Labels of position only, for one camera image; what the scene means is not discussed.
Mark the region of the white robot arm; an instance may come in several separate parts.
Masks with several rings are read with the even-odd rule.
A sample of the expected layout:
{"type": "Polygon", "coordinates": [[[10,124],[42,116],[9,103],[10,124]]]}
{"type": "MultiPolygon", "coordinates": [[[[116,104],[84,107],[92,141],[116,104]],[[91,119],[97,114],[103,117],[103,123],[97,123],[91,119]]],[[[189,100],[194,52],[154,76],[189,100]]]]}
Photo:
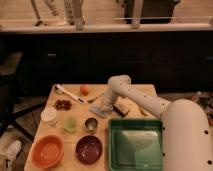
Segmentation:
{"type": "Polygon", "coordinates": [[[128,75],[112,76],[103,96],[112,105],[127,97],[162,122],[163,171],[213,171],[213,153],[207,116],[195,102],[173,102],[149,95],[131,85],[128,75]]]}

